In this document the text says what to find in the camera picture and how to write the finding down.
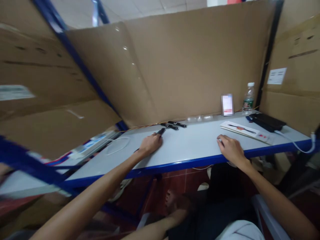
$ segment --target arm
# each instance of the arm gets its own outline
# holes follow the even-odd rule
[[[290,237],[296,240],[316,240],[320,238],[320,233],[307,217],[253,168],[250,161],[245,158],[237,140],[226,135],[219,135],[217,139],[221,139],[221,141],[217,140],[221,153],[253,181],[270,212]]]
[[[161,144],[162,138],[159,134],[153,133],[143,139],[138,151],[68,203],[46,222],[31,239],[75,239],[102,205],[112,196],[128,172],[142,159],[157,150]]]

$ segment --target right hand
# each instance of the right hand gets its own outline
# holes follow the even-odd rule
[[[153,133],[152,135],[142,140],[138,152],[142,153],[145,157],[156,151],[162,145],[162,137],[160,134]]]
[[[251,166],[250,161],[244,156],[243,149],[238,140],[229,138],[226,135],[219,135],[217,137],[217,142],[220,151],[225,158],[236,165],[240,170],[244,171],[247,167]]]

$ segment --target paper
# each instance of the paper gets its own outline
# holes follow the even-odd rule
[[[254,138],[256,140],[259,140],[261,142],[267,143],[269,145],[272,145],[273,141],[274,141],[274,136],[272,136],[272,135],[270,135],[268,133],[261,132],[259,130],[253,129],[253,128],[249,128],[249,127],[240,125],[238,123],[225,121],[225,122],[220,124],[220,127],[222,129],[229,130],[231,132],[236,132],[236,133],[239,133],[241,135]]]
[[[278,68],[270,70],[267,84],[281,85],[286,74],[287,68]]]
[[[231,129],[233,132],[237,132],[237,133],[247,135],[247,136],[253,137],[253,138],[256,138],[260,132],[256,129],[249,128],[249,127],[240,125],[238,123],[230,122],[230,121],[225,121],[225,122],[221,123],[220,127],[228,128],[228,129]]]
[[[0,101],[33,98],[29,89],[22,85],[1,85],[0,86]]]

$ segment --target plastic bottle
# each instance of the plastic bottle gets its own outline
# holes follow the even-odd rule
[[[254,101],[254,83],[248,83],[248,90],[244,95],[242,114],[249,115],[252,113],[253,101]]]

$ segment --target charging cable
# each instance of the charging cable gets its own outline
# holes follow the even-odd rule
[[[128,139],[127,143],[126,143],[122,148],[120,148],[120,149],[118,149],[118,150],[116,150],[116,151],[114,151],[114,152],[112,152],[112,153],[105,153],[106,155],[111,155],[111,154],[114,154],[114,153],[116,153],[116,152],[124,149],[124,148],[129,144],[129,142],[130,142],[130,138],[129,138],[129,137],[122,137],[122,138],[117,138],[117,139],[109,139],[109,138],[105,138],[105,139],[106,139],[106,140],[109,140],[109,141],[112,141],[112,142],[117,141],[117,140],[120,140],[120,139]]]
[[[286,139],[290,140],[300,152],[311,153],[316,148],[316,135],[314,134],[314,132],[312,132],[311,136],[310,136],[311,137],[311,142],[312,142],[311,149],[309,151],[307,151],[307,152],[302,151],[291,138],[289,138],[288,136],[284,135],[282,132],[280,132],[278,130],[275,130],[274,132],[278,133],[279,135],[281,135],[281,136],[285,137]]]

